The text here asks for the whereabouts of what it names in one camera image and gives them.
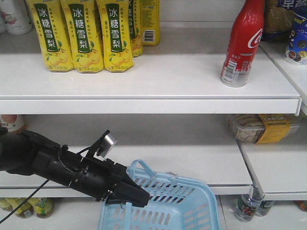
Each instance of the black cable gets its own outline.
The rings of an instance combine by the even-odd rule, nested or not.
[[[49,180],[46,180],[45,182],[43,182],[34,192],[32,192],[32,194],[30,196],[28,196],[27,199],[25,199],[23,202],[20,203],[20,205],[18,205],[12,212],[10,212],[5,218],[3,218],[2,220],[0,220],[0,224],[2,224],[5,220],[7,220],[11,215],[13,215],[22,205],[24,205],[30,198],[32,198],[35,193],[37,193],[42,187],[44,187],[45,184],[48,183]]]

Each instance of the red bottle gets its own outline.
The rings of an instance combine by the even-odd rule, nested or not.
[[[246,0],[233,25],[221,80],[232,87],[244,86],[264,27],[265,0]]]

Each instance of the white shelf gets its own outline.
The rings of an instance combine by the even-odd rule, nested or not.
[[[264,217],[255,216],[250,222],[243,223],[234,216],[238,196],[220,196],[227,230],[305,230],[307,213],[293,201],[276,201]]]
[[[276,201],[264,217],[254,217],[248,223],[238,221],[234,216],[237,195],[217,197],[221,230],[305,230],[306,212],[301,211],[293,201]],[[55,211],[48,219],[31,216],[20,219],[15,215],[2,223],[2,229],[14,230],[97,230],[101,202],[91,198],[55,199]],[[8,212],[0,210],[0,219]]]
[[[252,184],[225,115],[27,115],[25,118],[29,130],[59,144],[68,144],[73,152],[92,145],[109,129],[118,144],[108,158],[126,166],[143,159],[154,171],[202,180],[216,195],[248,193]],[[12,193],[27,196],[44,182],[37,176],[6,172],[1,172],[0,178],[0,197]],[[41,193],[80,196],[71,191],[48,183]]]
[[[230,23],[163,26],[161,44],[145,47],[135,66],[119,74],[51,73],[44,67],[35,31],[0,34],[1,112],[294,114],[299,110],[299,93],[261,49],[245,87],[221,83]]]
[[[2,223],[1,229],[14,230],[97,230],[102,202],[91,198],[54,199],[54,213],[48,219],[40,219],[35,215],[21,219],[15,215]],[[220,198],[217,197],[217,209],[221,230],[227,230]],[[0,209],[0,219],[8,212]]]
[[[261,42],[260,46],[299,92],[303,102],[301,109],[307,114],[307,68],[292,65],[284,59],[286,42]]]
[[[266,200],[307,200],[307,122],[276,144],[239,143],[252,178]]]

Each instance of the robotic arm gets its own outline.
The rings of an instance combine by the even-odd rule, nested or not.
[[[20,175],[36,174],[81,193],[96,201],[131,202],[137,207],[148,204],[149,194],[134,183],[126,173],[127,167],[110,159],[101,161],[116,143],[107,131],[88,150],[85,157],[68,151],[68,146],[24,130],[10,134],[0,128],[0,171]]]

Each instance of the light blue shopping basket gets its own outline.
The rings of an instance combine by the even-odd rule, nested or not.
[[[144,169],[136,168],[138,163]],[[150,194],[148,205],[104,202],[98,230],[220,230],[216,199],[205,183],[154,172],[142,160],[134,161],[127,173]]]

